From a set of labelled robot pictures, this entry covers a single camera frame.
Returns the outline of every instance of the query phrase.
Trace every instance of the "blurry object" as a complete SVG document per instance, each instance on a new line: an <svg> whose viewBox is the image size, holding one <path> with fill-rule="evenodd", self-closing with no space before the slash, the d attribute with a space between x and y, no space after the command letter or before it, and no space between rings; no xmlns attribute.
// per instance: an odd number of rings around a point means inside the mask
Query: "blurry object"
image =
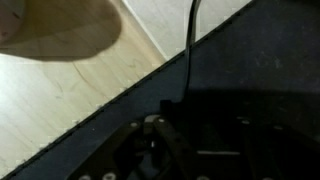
<svg viewBox="0 0 320 180"><path fill-rule="evenodd" d="M24 0L0 0L0 43L10 38L22 23Z"/></svg>

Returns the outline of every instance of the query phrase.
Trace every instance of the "dark surface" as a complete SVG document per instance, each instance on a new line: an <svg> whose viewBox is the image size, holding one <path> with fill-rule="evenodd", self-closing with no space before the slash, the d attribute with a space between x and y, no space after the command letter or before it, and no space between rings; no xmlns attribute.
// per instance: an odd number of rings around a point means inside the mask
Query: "dark surface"
<svg viewBox="0 0 320 180"><path fill-rule="evenodd" d="M244 114L320 139L319 2L258 0L240 14L194 47L188 101L220 112L211 118ZM9 177L64 179L120 125L159 112L160 100L179 101L184 73L180 54Z"/></svg>

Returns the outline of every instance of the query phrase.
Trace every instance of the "black wire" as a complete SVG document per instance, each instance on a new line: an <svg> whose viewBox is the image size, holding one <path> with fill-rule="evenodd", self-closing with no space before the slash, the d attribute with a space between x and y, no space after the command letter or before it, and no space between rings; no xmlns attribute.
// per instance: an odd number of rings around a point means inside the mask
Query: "black wire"
<svg viewBox="0 0 320 180"><path fill-rule="evenodd" d="M197 9L199 7L198 0L193 0L191 4L191 9L189 13L189 22L188 22L188 31L187 31L187 40L186 40L186 75L185 75L185 87L183 90L183 99L188 94L189 84L190 84L190 76L191 76L191 46L194 41L194 23L197 17Z"/></svg>

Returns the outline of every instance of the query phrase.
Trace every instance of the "dark fabric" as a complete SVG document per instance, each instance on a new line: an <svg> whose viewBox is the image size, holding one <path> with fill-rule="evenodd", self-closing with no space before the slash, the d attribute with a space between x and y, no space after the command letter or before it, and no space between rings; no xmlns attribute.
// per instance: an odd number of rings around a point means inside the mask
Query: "dark fabric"
<svg viewBox="0 0 320 180"><path fill-rule="evenodd" d="M221 97L229 97L232 103L229 91L271 93L256 101L261 107L277 111L269 119L287 115L292 120L287 123L317 138L319 48L318 1L254 1L195 45L191 95L220 91L224 94ZM65 179L124 122L159 112L163 99L179 101L184 73L184 56L180 54L7 178ZM292 103L282 107L281 100L286 99L283 93L291 95ZM268 115L257 113L261 118ZM301 125L301 117L308 121Z"/></svg>

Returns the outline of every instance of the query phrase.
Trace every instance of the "black machine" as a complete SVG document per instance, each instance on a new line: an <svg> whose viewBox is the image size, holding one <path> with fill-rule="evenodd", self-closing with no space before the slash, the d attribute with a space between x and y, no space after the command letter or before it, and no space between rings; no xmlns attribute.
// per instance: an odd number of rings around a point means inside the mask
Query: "black machine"
<svg viewBox="0 0 320 180"><path fill-rule="evenodd" d="M320 179L319 48L320 1L254 0L6 178Z"/></svg>

